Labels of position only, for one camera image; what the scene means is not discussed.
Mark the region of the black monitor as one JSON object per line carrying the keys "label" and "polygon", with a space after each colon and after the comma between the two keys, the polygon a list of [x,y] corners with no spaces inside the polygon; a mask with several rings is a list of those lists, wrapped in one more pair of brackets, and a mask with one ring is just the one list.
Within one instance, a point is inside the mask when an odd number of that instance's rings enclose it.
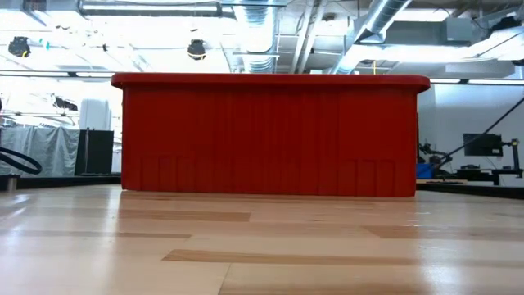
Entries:
{"label": "black monitor", "polygon": [[463,134],[466,157],[501,157],[503,141],[500,134]]}

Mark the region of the grey hanging cloth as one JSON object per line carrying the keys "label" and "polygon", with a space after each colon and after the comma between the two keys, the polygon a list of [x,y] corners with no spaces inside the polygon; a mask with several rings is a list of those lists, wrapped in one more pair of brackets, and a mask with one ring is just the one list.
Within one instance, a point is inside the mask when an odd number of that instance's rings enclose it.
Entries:
{"label": "grey hanging cloth", "polygon": [[78,129],[13,127],[0,132],[0,147],[20,152],[43,168],[37,177],[75,175],[80,131]]}

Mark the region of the long ceiling light bar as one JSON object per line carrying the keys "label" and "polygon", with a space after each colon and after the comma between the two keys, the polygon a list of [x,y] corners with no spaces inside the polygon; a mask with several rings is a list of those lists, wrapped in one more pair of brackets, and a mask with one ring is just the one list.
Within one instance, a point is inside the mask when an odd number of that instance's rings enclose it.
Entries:
{"label": "long ceiling light bar", "polygon": [[442,79],[431,78],[432,84],[476,84],[495,86],[522,86],[524,79]]}
{"label": "long ceiling light bar", "polygon": [[79,71],[30,71],[30,70],[0,70],[1,76],[24,76],[46,78],[110,78],[114,72],[79,72]]}

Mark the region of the large round silver duct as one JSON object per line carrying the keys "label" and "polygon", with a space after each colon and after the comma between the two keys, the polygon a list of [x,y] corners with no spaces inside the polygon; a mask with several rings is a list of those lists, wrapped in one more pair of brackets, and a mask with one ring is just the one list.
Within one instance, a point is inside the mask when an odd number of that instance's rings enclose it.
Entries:
{"label": "large round silver duct", "polygon": [[383,43],[386,31],[395,21],[395,16],[412,0],[372,0],[368,13],[353,20],[344,40],[344,53],[331,69],[331,74],[348,75],[360,61],[365,60],[364,50],[357,46],[365,39]]}

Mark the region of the rectangular grey duct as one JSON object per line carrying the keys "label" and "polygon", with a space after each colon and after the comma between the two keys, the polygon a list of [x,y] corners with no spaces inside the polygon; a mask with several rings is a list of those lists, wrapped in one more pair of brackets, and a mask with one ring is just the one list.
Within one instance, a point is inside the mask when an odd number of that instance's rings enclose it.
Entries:
{"label": "rectangular grey duct", "polygon": [[395,21],[386,31],[385,44],[459,46],[471,45],[474,38],[474,28],[468,19]]}

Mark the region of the black ceiling spotlight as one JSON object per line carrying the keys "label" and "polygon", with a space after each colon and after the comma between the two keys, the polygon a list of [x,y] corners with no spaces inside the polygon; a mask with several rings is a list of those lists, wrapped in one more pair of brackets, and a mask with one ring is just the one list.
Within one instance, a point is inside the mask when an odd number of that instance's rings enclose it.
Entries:
{"label": "black ceiling spotlight", "polygon": [[201,39],[192,39],[187,47],[188,56],[195,60],[201,61],[206,58],[206,49],[204,47],[204,41]]}
{"label": "black ceiling spotlight", "polygon": [[8,45],[8,52],[16,57],[28,57],[31,53],[28,38],[24,36],[15,36]]}

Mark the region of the red plastic bin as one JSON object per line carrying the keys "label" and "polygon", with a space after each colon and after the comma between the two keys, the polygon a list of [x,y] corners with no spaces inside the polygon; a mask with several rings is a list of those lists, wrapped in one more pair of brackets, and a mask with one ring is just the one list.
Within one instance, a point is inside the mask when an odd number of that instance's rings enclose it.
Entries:
{"label": "red plastic bin", "polygon": [[133,191],[412,197],[420,75],[118,73]]}

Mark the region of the black table edge rail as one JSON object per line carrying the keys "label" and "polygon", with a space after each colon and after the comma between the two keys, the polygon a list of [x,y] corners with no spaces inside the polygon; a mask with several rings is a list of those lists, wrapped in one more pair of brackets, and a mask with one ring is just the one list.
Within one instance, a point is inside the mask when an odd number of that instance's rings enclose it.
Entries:
{"label": "black table edge rail", "polygon": [[[73,176],[73,177],[20,177],[17,190],[33,188],[60,188],[99,184],[120,184],[120,177],[110,176]],[[7,192],[7,175],[0,175],[0,192]]]}
{"label": "black table edge rail", "polygon": [[478,186],[467,184],[417,184],[419,191],[497,197],[524,201],[524,187]]}

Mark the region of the corrugated silver duct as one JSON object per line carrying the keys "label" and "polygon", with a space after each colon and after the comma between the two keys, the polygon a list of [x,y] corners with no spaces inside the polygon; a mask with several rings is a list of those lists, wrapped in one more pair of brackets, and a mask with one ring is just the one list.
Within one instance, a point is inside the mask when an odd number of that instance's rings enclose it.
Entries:
{"label": "corrugated silver duct", "polygon": [[243,0],[245,6],[234,7],[241,27],[242,57],[246,72],[272,74],[277,58],[274,56],[277,8],[269,0]]}

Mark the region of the black wall-mounted device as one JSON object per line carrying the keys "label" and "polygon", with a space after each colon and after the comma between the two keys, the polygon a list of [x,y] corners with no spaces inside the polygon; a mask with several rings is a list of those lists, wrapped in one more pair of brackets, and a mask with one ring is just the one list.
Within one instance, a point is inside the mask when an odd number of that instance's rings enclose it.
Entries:
{"label": "black wall-mounted device", "polygon": [[69,111],[78,110],[78,106],[74,102],[70,102],[58,96],[55,97],[55,102],[53,103],[53,106],[60,108],[60,109],[69,110]]}

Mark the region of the black desk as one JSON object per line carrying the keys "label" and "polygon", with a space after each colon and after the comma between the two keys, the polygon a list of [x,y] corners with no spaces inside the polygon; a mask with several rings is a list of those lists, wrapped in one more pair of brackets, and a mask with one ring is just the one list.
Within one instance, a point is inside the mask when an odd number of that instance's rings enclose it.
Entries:
{"label": "black desk", "polygon": [[523,169],[457,169],[456,175],[459,179],[465,179],[468,182],[491,182],[499,186],[501,175],[515,175],[522,178]]}

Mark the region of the black monitor stand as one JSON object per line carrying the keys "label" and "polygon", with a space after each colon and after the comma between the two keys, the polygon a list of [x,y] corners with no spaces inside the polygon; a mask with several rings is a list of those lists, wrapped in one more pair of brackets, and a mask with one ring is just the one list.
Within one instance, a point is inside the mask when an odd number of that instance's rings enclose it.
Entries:
{"label": "black monitor stand", "polygon": [[517,138],[512,138],[509,142],[502,142],[502,145],[505,147],[510,147],[512,149],[512,155],[513,155],[513,167],[512,170],[521,170],[520,166],[520,160],[519,160],[519,153],[518,153],[518,145],[519,140]]}

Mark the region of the white column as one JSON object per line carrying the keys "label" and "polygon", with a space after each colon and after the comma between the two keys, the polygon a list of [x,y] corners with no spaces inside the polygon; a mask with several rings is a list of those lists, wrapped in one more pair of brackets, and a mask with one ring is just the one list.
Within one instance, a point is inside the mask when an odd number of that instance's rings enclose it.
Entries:
{"label": "white column", "polygon": [[111,129],[111,106],[107,99],[85,98],[79,108],[79,128]]}

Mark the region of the black cabinet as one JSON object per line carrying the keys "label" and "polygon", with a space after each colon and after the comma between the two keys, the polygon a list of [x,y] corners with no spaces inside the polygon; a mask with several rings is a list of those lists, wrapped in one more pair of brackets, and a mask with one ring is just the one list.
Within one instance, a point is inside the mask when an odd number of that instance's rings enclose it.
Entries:
{"label": "black cabinet", "polygon": [[109,175],[112,167],[114,132],[81,129],[75,175]]}

